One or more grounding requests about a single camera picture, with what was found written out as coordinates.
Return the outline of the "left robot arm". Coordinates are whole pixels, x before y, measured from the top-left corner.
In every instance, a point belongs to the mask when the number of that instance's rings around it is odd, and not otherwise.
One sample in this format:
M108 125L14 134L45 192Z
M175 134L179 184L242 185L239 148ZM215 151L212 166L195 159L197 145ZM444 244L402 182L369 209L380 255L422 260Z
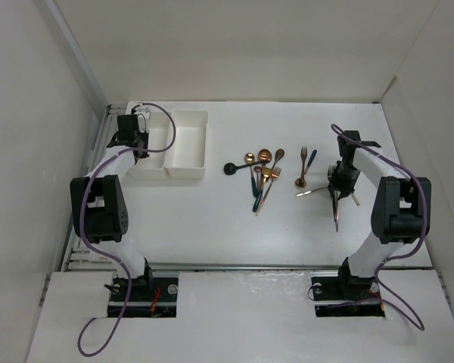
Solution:
M113 135L99 164L88 174L70 182L75 233L92 249L94 261L113 263L118 284L136 299L147 299L154 291L151 269L126 236L129 214L121 188L126 173L148 154L148 113L117 117Z

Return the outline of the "gold fork teal handle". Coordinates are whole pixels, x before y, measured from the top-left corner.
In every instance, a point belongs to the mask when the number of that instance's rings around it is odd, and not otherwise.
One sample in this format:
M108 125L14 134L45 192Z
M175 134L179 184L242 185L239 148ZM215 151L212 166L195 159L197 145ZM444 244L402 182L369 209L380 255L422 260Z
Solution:
M308 173L308 170L309 168L311 167L315 157L316 157L316 154L317 154L318 150L317 149L313 149L311 154L309 155L309 159L308 161L306 162L306 164L304 165L304 172L303 172L303 176L305 176L307 173Z

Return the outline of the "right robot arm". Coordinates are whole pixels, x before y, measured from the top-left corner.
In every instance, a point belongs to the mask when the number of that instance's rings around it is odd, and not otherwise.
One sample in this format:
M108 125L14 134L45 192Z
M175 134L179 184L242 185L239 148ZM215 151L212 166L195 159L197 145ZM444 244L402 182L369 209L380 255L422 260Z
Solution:
M430 228L431 182L388 159L379 143L363 141L356 130L343 131L335 124L331 127L340 152L340 160L328 177L335 224L339 224L339 201L355 192L360 175L377 188L371 232L343 261L335 279L337 292L351 298L375 282L376 271L385 263L413 255L395 256L394 252L406 244L423 242Z

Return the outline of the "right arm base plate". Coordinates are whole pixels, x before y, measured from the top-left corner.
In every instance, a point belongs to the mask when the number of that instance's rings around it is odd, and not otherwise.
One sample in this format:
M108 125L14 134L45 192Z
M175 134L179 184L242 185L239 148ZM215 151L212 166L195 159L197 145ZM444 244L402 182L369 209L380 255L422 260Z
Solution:
M373 278L353 284L334 275L315 275L311 284L317 318L385 317L380 289Z

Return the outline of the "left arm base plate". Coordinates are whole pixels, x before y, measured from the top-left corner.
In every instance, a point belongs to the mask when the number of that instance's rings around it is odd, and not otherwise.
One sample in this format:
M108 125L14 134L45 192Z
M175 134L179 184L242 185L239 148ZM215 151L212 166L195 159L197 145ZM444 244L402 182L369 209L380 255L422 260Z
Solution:
M124 278L114 278L112 283L105 284L104 287L110 292L107 316L117 318L126 298L127 281ZM178 293L178 276L157 276L150 285L139 278L134 279L123 317L175 318Z

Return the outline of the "silver fork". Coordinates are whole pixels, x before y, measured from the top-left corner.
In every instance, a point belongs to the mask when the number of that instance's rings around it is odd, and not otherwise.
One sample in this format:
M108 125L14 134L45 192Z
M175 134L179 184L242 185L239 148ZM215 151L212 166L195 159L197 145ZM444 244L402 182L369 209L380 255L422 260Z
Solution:
M304 197L304 196L307 196L307 195L312 194L314 192L327 190L327 189L328 189L328 186L326 185L326 186L310 189L308 191L303 191L303 192L297 193L297 194L295 194L295 196L296 197Z

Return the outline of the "bronze spoon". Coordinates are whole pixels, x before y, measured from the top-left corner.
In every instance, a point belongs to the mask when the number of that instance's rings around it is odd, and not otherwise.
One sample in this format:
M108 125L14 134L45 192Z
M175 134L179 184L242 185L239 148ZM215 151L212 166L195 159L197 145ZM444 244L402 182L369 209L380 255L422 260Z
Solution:
M296 185L297 188L305 188L306 187L305 169L306 169L306 162L303 161L300 177L295 181L295 185Z

